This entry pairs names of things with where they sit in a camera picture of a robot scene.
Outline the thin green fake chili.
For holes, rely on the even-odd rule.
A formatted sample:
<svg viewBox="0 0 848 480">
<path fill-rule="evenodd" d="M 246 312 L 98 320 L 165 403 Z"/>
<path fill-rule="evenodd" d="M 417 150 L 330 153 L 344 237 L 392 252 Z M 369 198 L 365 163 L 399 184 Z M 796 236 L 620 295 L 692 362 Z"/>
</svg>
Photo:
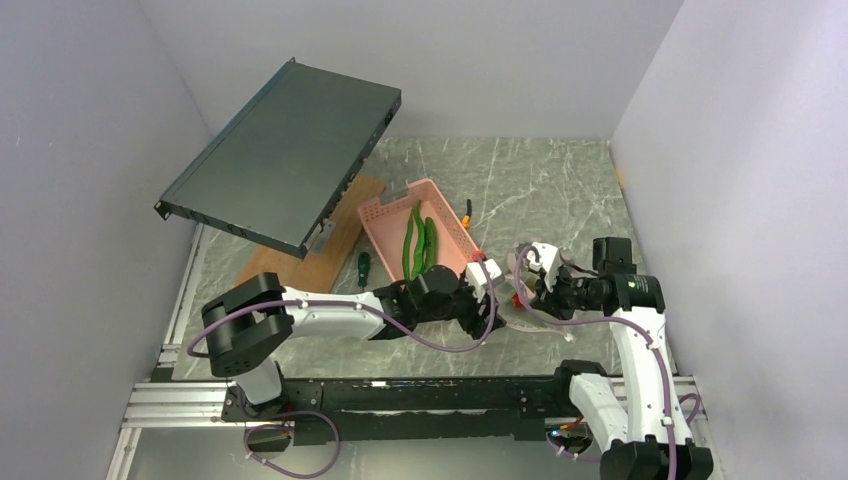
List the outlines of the thin green fake chili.
<svg viewBox="0 0 848 480">
<path fill-rule="evenodd" d="M 413 215 L 410 215 L 407 221 L 407 228 L 402 248 L 402 271 L 405 280 L 409 280 L 411 278 L 410 248 L 414 231 L 415 221 Z"/>
</svg>

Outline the dark green fake cucumber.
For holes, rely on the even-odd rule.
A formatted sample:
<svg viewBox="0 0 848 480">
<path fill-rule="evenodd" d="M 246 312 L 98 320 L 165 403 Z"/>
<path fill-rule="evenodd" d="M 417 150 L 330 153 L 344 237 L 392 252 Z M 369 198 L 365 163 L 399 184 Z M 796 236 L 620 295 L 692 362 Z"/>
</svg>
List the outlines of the dark green fake cucumber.
<svg viewBox="0 0 848 480">
<path fill-rule="evenodd" d="M 438 232 L 431 217 L 425 219 L 424 252 L 422 272 L 426 272 L 438 263 Z"/>
</svg>

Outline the clear zip top bag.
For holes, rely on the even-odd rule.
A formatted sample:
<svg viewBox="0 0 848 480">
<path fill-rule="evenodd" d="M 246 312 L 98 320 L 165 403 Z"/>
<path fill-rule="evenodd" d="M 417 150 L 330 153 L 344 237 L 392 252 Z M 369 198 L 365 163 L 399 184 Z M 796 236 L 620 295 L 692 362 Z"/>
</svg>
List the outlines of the clear zip top bag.
<svg viewBox="0 0 848 480">
<path fill-rule="evenodd" d="M 496 288 L 505 327 L 522 334 L 554 334 L 574 343 L 572 328 L 541 300 L 553 292 L 561 268 L 576 277 L 590 276 L 593 270 L 579 266 L 568 250 L 538 238 L 514 242 L 505 262 L 504 284 Z"/>
</svg>

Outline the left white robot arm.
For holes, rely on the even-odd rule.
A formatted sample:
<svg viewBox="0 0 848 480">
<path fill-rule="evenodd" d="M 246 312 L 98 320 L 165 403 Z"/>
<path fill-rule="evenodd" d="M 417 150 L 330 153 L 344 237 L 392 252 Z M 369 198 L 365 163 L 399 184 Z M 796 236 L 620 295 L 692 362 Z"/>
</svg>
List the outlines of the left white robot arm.
<svg viewBox="0 0 848 480">
<path fill-rule="evenodd" d="M 503 280 L 493 260 L 469 263 L 461 274 L 436 265 L 411 280 L 357 294 L 302 291 L 282 285 L 274 273 L 261 273 L 202 308 L 204 328 L 191 339 L 188 354 L 207 359 L 213 376 L 233 380 L 248 407 L 272 420 L 288 402 L 281 369 L 271 358 L 284 341 L 409 337 L 446 352 L 448 346 L 425 341 L 415 330 L 455 320 L 477 348 L 503 325 L 495 295 Z"/>
</svg>

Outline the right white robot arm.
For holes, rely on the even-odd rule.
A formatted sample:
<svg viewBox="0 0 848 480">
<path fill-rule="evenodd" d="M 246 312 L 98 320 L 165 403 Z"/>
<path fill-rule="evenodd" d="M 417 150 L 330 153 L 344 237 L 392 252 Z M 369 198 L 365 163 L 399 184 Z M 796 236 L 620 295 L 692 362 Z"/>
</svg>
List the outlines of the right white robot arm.
<svg viewBox="0 0 848 480">
<path fill-rule="evenodd" d="M 608 325 L 620 358 L 624 403 L 603 369 L 566 361 L 551 401 L 564 415 L 580 413 L 600 448 L 603 479 L 707 479 L 714 472 L 709 448 L 697 445 L 676 394 L 666 344 L 666 305 L 657 278 L 641 275 L 628 238 L 593 241 L 592 267 L 574 276 L 560 250 L 533 242 L 515 268 L 537 275 L 533 299 L 516 279 L 523 308 L 550 325 L 575 325 L 577 311 L 597 312 Z"/>
</svg>

